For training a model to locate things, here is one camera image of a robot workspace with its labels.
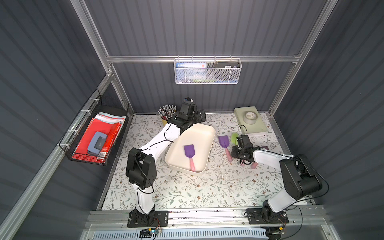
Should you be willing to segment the green shovel wooden handle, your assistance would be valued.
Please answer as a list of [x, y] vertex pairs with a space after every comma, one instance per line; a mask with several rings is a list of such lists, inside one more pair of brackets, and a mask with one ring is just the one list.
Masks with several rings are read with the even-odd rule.
[[234, 146], [238, 146], [238, 137], [239, 137], [239, 134], [238, 133], [232, 133], [231, 135], [231, 143], [234, 145]]

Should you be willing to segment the purple square shovel pink handle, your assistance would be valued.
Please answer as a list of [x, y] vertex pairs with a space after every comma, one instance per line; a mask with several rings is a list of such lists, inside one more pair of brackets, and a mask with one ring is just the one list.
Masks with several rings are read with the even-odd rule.
[[226, 136], [226, 135], [223, 135], [223, 136], [219, 136], [218, 137], [219, 139], [219, 144], [222, 148], [224, 148], [225, 152], [226, 152], [226, 156], [227, 156], [227, 159], [228, 159], [228, 162], [232, 162], [233, 161], [233, 158], [231, 156], [231, 153], [229, 152], [228, 150], [228, 147], [230, 145], [230, 142], [229, 142], [229, 137]]

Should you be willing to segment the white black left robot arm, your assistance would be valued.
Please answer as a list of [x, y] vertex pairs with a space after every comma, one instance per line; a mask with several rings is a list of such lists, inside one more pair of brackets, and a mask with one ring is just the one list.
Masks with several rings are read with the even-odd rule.
[[197, 110], [191, 98], [185, 98], [164, 128], [143, 147], [129, 151], [126, 176], [137, 194], [136, 210], [146, 216], [155, 211], [152, 194], [157, 177], [156, 161], [166, 148], [194, 124], [205, 122], [204, 110]]

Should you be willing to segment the purple round shovel pink handle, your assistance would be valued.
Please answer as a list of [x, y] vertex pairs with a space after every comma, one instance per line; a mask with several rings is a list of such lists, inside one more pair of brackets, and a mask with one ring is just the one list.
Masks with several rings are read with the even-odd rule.
[[195, 147], [194, 147], [194, 145], [186, 145], [186, 146], [184, 146], [184, 150], [185, 150], [186, 157], [189, 158], [189, 160], [190, 160], [191, 171], [195, 172], [196, 167], [195, 167], [195, 164], [193, 161], [193, 157], [195, 155]]

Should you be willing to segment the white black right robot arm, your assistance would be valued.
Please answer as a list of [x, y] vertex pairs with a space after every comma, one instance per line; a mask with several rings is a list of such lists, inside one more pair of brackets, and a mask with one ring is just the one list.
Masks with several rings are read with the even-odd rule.
[[233, 158], [251, 166], [264, 164], [280, 171], [282, 175], [283, 189], [263, 203], [264, 218], [282, 214], [303, 197], [323, 188], [325, 180], [313, 169], [305, 155], [283, 155], [255, 147], [247, 135], [238, 136], [237, 143], [231, 152]]

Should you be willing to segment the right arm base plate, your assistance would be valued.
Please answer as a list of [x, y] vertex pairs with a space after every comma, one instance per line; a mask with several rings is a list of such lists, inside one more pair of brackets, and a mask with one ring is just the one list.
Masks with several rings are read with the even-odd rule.
[[281, 224], [285, 226], [289, 223], [286, 212], [280, 211], [274, 213], [268, 208], [246, 209], [244, 215], [248, 219], [250, 225]]

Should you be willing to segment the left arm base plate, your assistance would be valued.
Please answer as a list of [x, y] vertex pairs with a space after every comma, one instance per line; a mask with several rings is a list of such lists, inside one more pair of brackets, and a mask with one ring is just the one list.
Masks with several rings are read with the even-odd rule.
[[169, 212], [168, 211], [151, 211], [148, 215], [140, 213], [134, 209], [129, 213], [127, 223], [128, 228], [141, 228], [141, 227], [166, 227], [168, 225]]

